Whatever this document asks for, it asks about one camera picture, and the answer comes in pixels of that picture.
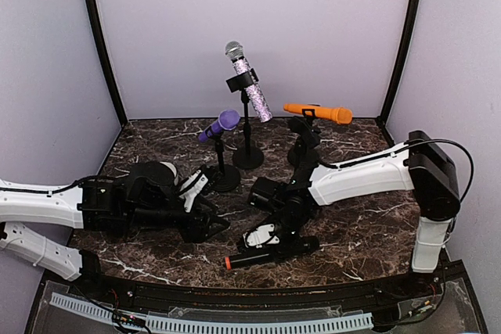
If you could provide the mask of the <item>black microphone orange cap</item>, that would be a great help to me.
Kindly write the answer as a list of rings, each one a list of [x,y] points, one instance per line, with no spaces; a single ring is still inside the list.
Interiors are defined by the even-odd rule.
[[[307,254],[314,253],[319,249],[319,240],[315,236],[305,236],[302,237],[309,245],[309,251]],[[264,246],[260,249],[248,250],[243,253],[238,253],[225,258],[225,266],[227,270],[246,268],[258,264],[269,264],[269,263],[282,263],[275,262],[273,260],[274,250],[273,246]]]

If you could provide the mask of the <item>black stand ring clip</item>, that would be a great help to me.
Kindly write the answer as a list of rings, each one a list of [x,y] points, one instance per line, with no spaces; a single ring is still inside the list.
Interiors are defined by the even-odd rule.
[[[214,150],[218,157],[218,173],[214,176],[213,188],[216,192],[231,192],[240,184],[240,172],[233,165],[225,163],[222,135],[210,127],[207,136],[214,141]]]

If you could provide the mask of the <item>tall stand large clip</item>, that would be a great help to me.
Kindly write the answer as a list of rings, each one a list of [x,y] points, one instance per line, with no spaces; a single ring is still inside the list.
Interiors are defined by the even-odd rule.
[[[248,104],[250,99],[246,92],[256,79],[254,69],[237,74],[226,81],[231,92],[240,91],[240,100],[243,103],[244,123],[243,123],[243,144],[238,146],[232,155],[233,164],[243,170],[253,170],[260,167],[264,162],[264,154],[257,147],[251,144],[251,125],[249,122]]]

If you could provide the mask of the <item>purple toy microphone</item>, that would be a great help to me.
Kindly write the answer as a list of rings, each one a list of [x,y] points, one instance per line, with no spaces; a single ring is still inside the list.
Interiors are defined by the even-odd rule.
[[[239,122],[240,115],[236,110],[223,110],[218,118],[198,135],[198,140],[207,142],[210,138],[220,135],[224,131],[232,131],[238,126]]]

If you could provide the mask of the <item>small black stand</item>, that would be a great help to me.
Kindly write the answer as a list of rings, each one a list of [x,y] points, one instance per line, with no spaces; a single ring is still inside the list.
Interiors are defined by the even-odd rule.
[[[320,130],[313,125],[316,117],[301,115],[291,117],[287,121],[288,128],[297,134],[294,146],[287,154],[287,160],[293,167],[299,167],[305,160],[319,160],[315,147],[320,143]]]
[[[308,188],[312,172],[319,166],[319,154],[315,147],[320,144],[320,130],[313,124],[312,117],[291,117],[289,129],[297,134],[294,146],[287,154],[287,160],[294,167],[294,173],[287,190]]]

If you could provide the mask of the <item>orange toy microphone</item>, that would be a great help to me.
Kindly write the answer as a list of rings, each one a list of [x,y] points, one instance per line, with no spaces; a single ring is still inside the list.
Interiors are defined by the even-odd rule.
[[[286,103],[283,105],[283,110],[297,115],[330,120],[341,125],[350,124],[353,119],[352,111],[344,107],[331,108],[325,106]]]

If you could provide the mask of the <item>glitter microphone silver head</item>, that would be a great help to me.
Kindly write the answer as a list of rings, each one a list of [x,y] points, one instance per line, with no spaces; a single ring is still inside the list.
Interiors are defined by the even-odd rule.
[[[272,119],[272,113],[265,100],[258,77],[254,69],[244,56],[243,46],[238,41],[228,42],[225,46],[225,55],[231,61],[236,72],[234,77],[226,81],[231,92],[244,90],[250,100],[258,119],[265,123]]]

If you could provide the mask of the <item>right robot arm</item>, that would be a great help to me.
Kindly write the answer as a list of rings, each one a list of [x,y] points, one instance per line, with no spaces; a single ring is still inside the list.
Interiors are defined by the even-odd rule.
[[[410,191],[420,208],[411,269],[433,272],[464,198],[456,165],[441,143],[423,131],[412,131],[390,149],[340,163],[326,163],[315,151],[306,152],[287,183],[258,178],[253,184],[249,203],[270,215],[243,235],[244,249],[313,250],[315,243],[298,233],[317,208],[381,192]]]

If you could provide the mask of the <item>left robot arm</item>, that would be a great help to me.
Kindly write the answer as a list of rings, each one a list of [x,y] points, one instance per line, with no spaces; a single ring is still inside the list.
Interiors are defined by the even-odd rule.
[[[175,165],[157,161],[135,163],[119,178],[92,175],[66,186],[2,181],[1,248],[68,282],[98,283],[97,254],[54,242],[27,224],[57,224],[119,238],[137,227],[174,228],[184,242],[202,243],[229,227],[202,196],[213,182],[206,166],[180,179]]]

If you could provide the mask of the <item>white bowl black rim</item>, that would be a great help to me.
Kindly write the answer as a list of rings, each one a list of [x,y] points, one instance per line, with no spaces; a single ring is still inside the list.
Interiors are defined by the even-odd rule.
[[[178,185],[179,175],[178,175],[177,167],[173,163],[170,163],[170,162],[162,161],[161,164],[164,165],[165,167],[167,167],[170,170],[170,172],[173,174],[173,185]]]

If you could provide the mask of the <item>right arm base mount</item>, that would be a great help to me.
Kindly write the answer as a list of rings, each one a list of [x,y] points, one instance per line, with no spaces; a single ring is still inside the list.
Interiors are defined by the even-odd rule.
[[[443,294],[443,277],[435,273],[416,273],[414,282],[418,296],[440,296]]]

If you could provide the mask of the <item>black table front rail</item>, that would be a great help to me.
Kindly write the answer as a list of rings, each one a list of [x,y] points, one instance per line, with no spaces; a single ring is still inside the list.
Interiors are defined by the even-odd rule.
[[[410,273],[364,282],[285,289],[216,289],[169,286],[103,276],[97,284],[88,282],[79,288],[98,301],[110,303],[114,289],[119,307],[146,313],[166,312],[174,307],[215,310],[289,310],[340,306],[343,311],[382,311],[396,308],[398,302],[431,296],[429,286],[434,278],[451,282],[466,278],[461,260],[443,261],[433,275],[419,277]]]

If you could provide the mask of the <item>left black corner post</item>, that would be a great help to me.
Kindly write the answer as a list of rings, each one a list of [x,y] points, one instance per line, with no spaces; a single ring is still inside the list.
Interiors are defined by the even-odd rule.
[[[110,99],[113,104],[114,112],[117,116],[118,122],[121,127],[124,127],[128,123],[128,118],[124,109],[124,104],[121,100],[108,49],[106,46],[103,27],[99,18],[97,0],[85,0],[85,6],[87,9],[88,20],[92,30],[92,36],[99,58],[99,63],[105,79],[107,91],[110,95]]]

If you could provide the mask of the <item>black corner post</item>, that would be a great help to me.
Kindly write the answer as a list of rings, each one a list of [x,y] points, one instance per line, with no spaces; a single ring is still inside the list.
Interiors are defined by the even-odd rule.
[[[398,87],[402,79],[405,63],[413,37],[419,4],[420,0],[408,0],[404,24],[402,27],[402,34],[395,57],[395,64],[391,72],[390,81],[387,87],[386,95],[384,97],[380,115],[377,117],[377,123],[381,128],[386,127],[391,115],[391,110],[393,108],[393,105],[395,104]]]
[[[103,27],[99,18],[97,0],[85,0],[85,6],[87,9],[88,20],[92,30],[92,36],[99,58],[99,63],[105,79],[107,91],[110,95],[110,99],[113,104],[114,112],[117,116],[118,122],[121,127],[124,127],[128,123],[128,118],[124,109],[124,104],[121,100],[108,49],[106,46]]]

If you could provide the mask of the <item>right black corner post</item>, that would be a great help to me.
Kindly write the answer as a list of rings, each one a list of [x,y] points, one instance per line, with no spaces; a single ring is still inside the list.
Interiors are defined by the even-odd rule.
[[[387,87],[386,95],[384,97],[380,115],[377,117],[377,123],[381,128],[386,127],[391,115],[391,110],[393,108],[393,105],[395,104],[398,87],[402,79],[405,63],[413,37],[419,4],[420,0],[408,0],[404,24],[402,27],[402,34],[395,57],[395,64],[391,72],[390,81]]]

